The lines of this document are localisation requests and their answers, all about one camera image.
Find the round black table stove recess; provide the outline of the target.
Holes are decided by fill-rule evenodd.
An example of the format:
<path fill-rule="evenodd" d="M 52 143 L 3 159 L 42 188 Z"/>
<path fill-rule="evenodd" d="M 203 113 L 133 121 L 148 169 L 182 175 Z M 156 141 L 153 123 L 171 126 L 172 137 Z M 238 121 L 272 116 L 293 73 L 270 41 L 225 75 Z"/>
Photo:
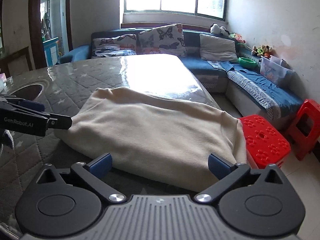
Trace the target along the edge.
<path fill-rule="evenodd" d="M 9 95 L 29 101 L 36 101 L 46 91 L 47 87 L 48 83 L 44 81 L 28 83 L 13 89 Z"/>

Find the clear plastic storage box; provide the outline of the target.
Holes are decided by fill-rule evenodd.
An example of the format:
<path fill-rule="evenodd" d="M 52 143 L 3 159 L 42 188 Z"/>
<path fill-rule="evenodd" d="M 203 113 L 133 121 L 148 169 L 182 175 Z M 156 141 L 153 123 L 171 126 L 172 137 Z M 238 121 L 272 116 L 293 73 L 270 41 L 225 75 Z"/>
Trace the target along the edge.
<path fill-rule="evenodd" d="M 275 61 L 262 57 L 260 74 L 278 87 L 286 88 L 290 84 L 294 71 L 278 64 L 281 63 L 281 61 L 282 60 L 277 57 Z"/>

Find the blue corner sofa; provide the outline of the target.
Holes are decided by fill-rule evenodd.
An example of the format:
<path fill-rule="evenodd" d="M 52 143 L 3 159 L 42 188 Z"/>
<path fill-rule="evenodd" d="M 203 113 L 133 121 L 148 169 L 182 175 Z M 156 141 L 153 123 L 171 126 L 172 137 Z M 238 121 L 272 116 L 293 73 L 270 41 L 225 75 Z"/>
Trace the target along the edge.
<path fill-rule="evenodd" d="M 239 64 L 204 61 L 200 58 L 200 32 L 185 30 L 187 56 L 180 60 L 213 94 L 223 93 L 243 116 L 259 114 L 277 128 L 286 126 L 299 111 L 302 100 Z"/>

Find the plush toy pile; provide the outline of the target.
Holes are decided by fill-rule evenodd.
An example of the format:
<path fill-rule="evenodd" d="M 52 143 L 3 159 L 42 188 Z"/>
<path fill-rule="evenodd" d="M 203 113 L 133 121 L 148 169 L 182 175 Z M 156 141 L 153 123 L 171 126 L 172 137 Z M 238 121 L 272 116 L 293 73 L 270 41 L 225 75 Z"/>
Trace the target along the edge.
<path fill-rule="evenodd" d="M 251 54 L 257 57 L 265 57 L 270 59 L 273 52 L 273 48 L 269 45 L 261 45 L 260 47 L 253 46 Z"/>

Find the blue white small cabinet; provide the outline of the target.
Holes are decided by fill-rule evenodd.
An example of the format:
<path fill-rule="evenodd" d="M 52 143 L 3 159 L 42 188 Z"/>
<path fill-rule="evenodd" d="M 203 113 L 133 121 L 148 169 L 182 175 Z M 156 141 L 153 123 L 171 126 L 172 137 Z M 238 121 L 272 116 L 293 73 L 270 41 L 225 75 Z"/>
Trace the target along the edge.
<path fill-rule="evenodd" d="M 57 64 L 59 59 L 59 48 L 58 48 L 59 38 L 51 38 L 49 40 L 43 41 L 44 55 L 46 58 L 46 63 L 48 67 Z"/>

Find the cream beige garment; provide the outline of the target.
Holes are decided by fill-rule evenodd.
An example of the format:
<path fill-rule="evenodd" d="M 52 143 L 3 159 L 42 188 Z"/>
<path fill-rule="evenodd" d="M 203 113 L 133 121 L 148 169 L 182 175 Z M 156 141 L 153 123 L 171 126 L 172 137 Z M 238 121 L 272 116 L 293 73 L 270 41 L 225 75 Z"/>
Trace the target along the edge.
<path fill-rule="evenodd" d="M 241 121 L 204 103 L 165 99 L 120 87 L 96 89 L 67 130 L 55 136 L 95 159 L 144 178 L 202 191 L 217 179 L 208 157 L 247 161 Z"/>

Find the grey plain cushion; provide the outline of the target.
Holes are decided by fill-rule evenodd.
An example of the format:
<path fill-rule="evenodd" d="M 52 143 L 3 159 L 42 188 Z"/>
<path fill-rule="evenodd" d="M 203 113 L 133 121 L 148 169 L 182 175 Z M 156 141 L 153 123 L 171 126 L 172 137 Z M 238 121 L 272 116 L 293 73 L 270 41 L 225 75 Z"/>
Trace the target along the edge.
<path fill-rule="evenodd" d="M 234 41 L 206 34 L 200 34 L 200 57 L 206 61 L 238 61 Z"/>

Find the green plastic bowl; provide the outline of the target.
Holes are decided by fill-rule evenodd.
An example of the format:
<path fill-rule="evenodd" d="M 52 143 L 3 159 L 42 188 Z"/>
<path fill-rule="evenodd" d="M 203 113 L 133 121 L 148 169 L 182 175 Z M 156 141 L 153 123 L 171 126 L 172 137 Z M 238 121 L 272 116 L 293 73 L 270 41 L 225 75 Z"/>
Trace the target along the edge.
<path fill-rule="evenodd" d="M 257 63 L 254 60 L 245 57 L 239 57 L 238 62 L 240 66 L 246 69 L 254 69 L 257 67 Z"/>

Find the butterfly print cushion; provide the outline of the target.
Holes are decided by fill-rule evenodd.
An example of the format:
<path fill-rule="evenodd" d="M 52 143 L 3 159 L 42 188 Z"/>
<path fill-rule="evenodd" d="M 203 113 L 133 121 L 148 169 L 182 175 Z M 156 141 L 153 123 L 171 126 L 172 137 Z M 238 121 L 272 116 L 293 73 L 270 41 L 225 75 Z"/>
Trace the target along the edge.
<path fill-rule="evenodd" d="M 136 49 L 137 36 L 135 34 L 94 38 L 91 58 L 136 55 Z"/>
<path fill-rule="evenodd" d="M 187 55 L 181 23 L 141 31 L 138 38 L 143 54 Z"/>

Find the pink tissue pack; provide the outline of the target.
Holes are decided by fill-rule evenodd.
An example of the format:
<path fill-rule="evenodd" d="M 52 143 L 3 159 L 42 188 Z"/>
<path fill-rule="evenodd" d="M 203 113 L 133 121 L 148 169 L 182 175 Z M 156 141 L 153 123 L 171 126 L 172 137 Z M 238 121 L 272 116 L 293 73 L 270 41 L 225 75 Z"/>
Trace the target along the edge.
<path fill-rule="evenodd" d="M 5 73 L 0 74 L 0 92 L 6 87 L 7 77 Z"/>

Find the red plastic stool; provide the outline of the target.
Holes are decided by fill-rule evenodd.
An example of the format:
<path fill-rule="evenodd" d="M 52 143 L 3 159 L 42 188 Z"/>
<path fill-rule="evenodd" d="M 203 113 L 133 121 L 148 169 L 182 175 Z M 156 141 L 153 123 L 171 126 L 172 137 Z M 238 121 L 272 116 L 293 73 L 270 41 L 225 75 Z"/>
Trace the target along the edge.
<path fill-rule="evenodd" d="M 319 139 L 319 103 L 306 99 L 284 133 L 296 149 L 296 158 L 302 161 Z"/>
<path fill-rule="evenodd" d="M 289 142 L 262 116 L 249 115 L 240 121 L 250 167 L 264 169 L 269 164 L 281 167 L 291 152 Z"/>

